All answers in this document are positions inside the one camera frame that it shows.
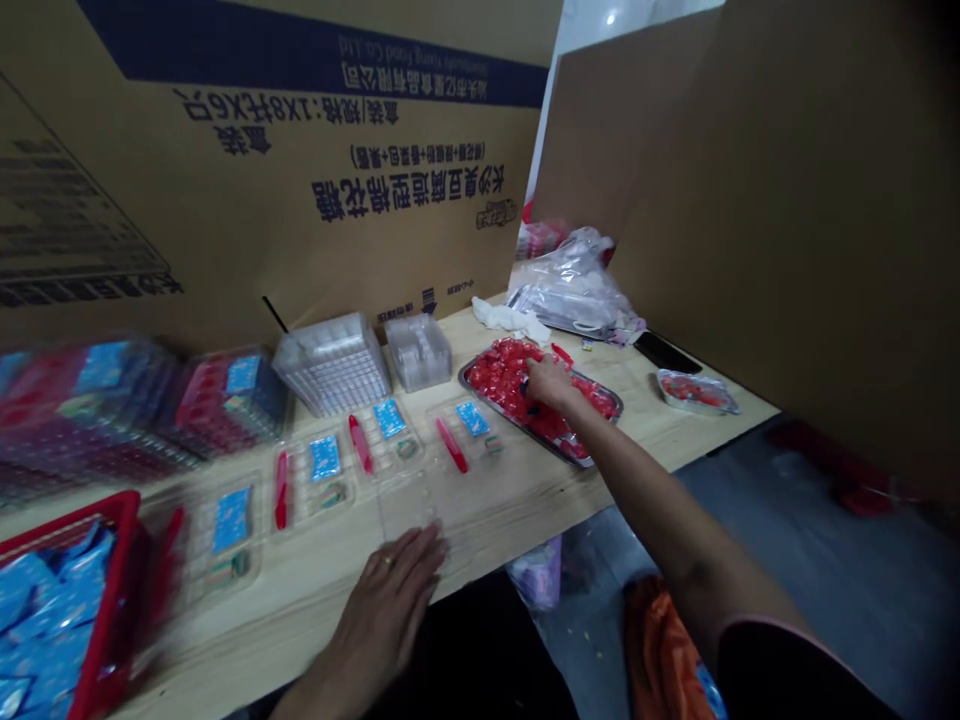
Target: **sleeve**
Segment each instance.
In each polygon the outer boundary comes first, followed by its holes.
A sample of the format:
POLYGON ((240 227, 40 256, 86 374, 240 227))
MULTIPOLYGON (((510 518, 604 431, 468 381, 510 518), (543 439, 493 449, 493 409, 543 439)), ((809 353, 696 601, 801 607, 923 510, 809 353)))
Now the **sleeve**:
POLYGON ((717 665, 730 720, 898 718, 826 648, 772 621, 728 625, 717 665))

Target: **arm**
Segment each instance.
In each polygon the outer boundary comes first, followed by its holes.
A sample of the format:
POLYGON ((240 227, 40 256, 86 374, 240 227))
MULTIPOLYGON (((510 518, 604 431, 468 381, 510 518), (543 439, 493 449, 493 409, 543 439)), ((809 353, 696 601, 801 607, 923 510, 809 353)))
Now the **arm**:
POLYGON ((527 392, 563 415, 590 451, 620 512, 663 573, 711 672, 716 672, 723 622, 731 615, 762 615, 810 632, 776 581, 673 475, 594 410, 562 365, 551 356, 527 363, 527 392))
POLYGON ((414 528, 367 560, 330 643, 270 720, 359 720, 406 667, 446 558, 440 527, 414 528))

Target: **white cloth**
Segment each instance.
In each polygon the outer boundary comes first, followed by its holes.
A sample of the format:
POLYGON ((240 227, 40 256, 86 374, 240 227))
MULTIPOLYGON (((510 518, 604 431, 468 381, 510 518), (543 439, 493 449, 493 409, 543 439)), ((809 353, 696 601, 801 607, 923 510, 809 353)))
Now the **white cloth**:
POLYGON ((476 296, 472 302, 473 316, 477 322, 491 330, 508 330, 518 340, 527 337, 541 346, 550 342, 550 328, 537 320, 533 313, 517 312, 506 305, 494 306, 476 296))

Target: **white wall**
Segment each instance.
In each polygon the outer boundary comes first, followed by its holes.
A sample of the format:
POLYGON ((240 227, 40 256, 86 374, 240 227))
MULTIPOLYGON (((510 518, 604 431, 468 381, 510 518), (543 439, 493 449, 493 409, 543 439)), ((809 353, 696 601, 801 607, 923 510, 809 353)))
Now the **white wall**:
POLYGON ((553 49, 553 64, 550 66, 543 110, 540 113, 537 144, 533 150, 533 166, 527 182, 526 201, 534 196, 537 185, 543 135, 547 128, 547 112, 550 109, 550 93, 557 71, 557 57, 648 25, 667 22, 722 4, 723 0, 564 0, 557 44, 553 49))

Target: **black phone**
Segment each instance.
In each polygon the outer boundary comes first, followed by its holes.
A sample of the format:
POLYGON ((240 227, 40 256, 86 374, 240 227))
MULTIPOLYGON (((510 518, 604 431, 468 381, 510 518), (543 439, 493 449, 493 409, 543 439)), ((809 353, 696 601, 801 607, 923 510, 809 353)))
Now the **black phone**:
POLYGON ((677 350, 659 335, 647 330, 641 335, 633 346, 643 353, 643 356, 659 368, 665 370, 676 370, 685 372, 689 375, 695 375, 703 370, 702 365, 698 365, 694 360, 677 350))

